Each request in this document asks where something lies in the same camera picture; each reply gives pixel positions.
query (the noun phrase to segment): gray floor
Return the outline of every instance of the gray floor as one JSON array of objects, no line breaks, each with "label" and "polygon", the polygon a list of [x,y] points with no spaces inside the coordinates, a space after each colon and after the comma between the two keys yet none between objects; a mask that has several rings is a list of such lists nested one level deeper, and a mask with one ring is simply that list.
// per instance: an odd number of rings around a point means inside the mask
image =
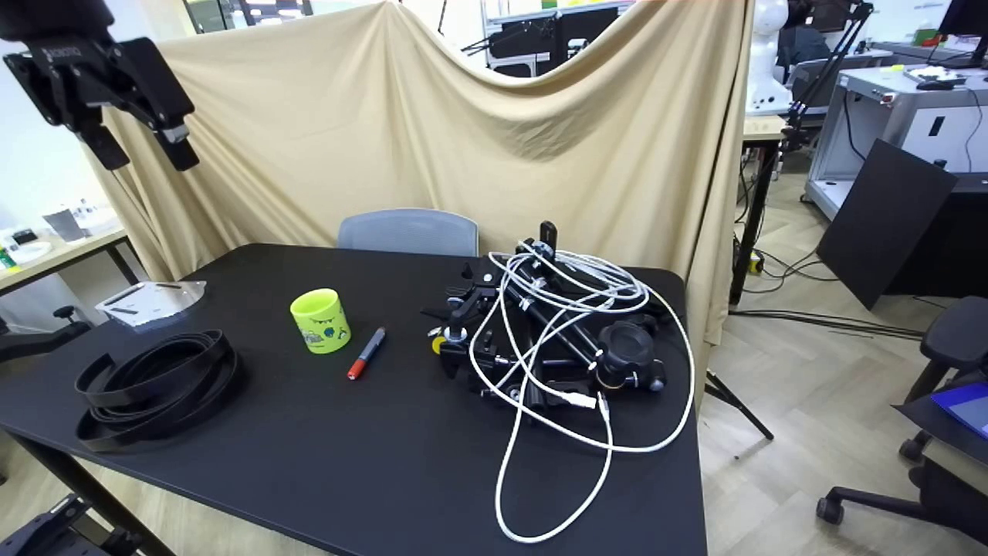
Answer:
[{"label": "gray floor", "polygon": [[[800,177],[773,187],[761,246],[797,259],[814,246],[820,219],[800,203]],[[740,305],[811,309],[924,330],[949,300],[882,300],[866,313],[838,280],[791,278],[778,292],[746,292]],[[914,497],[895,447],[910,426],[893,411],[924,367],[916,343],[728,319],[713,371],[775,428],[763,442],[746,421],[701,402],[701,463],[708,539],[713,556],[766,552],[985,552],[964,534],[910,520],[846,506],[843,527],[814,522],[814,497],[834,481]],[[32,458],[13,452],[0,487],[0,534],[55,504],[65,487]],[[96,470],[182,556],[319,552],[185,497]]]}]

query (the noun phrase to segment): green cup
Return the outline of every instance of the green cup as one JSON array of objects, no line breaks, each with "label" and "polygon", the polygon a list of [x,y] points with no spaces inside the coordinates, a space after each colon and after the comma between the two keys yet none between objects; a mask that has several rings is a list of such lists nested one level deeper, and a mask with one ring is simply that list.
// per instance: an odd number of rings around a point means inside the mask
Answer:
[{"label": "green cup", "polygon": [[341,292],[330,287],[298,296],[292,303],[292,319],[313,355],[341,351],[349,343],[347,313]]}]

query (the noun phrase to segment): tripod leg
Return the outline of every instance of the tripod leg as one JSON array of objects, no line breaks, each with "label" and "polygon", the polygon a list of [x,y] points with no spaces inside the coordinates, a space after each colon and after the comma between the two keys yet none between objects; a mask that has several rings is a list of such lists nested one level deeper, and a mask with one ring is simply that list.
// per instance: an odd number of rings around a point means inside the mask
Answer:
[{"label": "tripod leg", "polygon": [[740,411],[769,442],[775,437],[773,428],[717,376],[708,374],[708,387],[705,387],[713,399],[732,405],[736,411]]}]

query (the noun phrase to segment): black table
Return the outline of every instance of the black table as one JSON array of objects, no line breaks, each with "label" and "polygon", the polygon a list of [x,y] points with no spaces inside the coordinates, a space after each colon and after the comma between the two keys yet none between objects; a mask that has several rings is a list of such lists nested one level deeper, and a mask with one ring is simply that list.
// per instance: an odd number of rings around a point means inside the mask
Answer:
[{"label": "black table", "polygon": [[[96,328],[38,371],[0,381],[0,426],[118,527],[146,530],[72,458],[195,497],[316,547],[341,552],[522,552],[495,522],[495,471],[512,411],[452,384],[425,347],[440,309],[477,259],[316,246],[244,246],[193,278],[206,296],[185,320],[141,333]],[[671,270],[640,270],[678,313],[686,287]],[[354,339],[316,357],[287,315],[313,287],[338,287]],[[364,381],[343,374],[376,323],[385,348]],[[98,351],[128,355],[165,333],[218,328],[250,367],[250,384],[218,416],[130,454],[86,454],[74,437],[83,411],[74,376]],[[686,402],[686,362],[666,362],[661,402],[616,402],[616,435],[649,442],[674,428]],[[544,530],[585,499],[603,454],[524,426],[506,478],[506,511]],[[598,499],[544,552],[708,552],[694,416],[661,454],[616,458]]]}]

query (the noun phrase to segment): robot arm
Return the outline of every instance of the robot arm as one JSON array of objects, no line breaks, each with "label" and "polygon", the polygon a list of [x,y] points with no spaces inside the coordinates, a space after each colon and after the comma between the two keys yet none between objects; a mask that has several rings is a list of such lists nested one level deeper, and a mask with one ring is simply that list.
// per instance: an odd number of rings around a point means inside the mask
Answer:
[{"label": "robot arm", "polygon": [[193,97],[146,36],[118,44],[113,16],[101,0],[0,0],[0,39],[25,44],[2,55],[22,88],[54,125],[69,125],[93,149],[101,166],[130,156],[101,125],[101,106],[141,120],[175,170],[199,163],[185,114]]}]

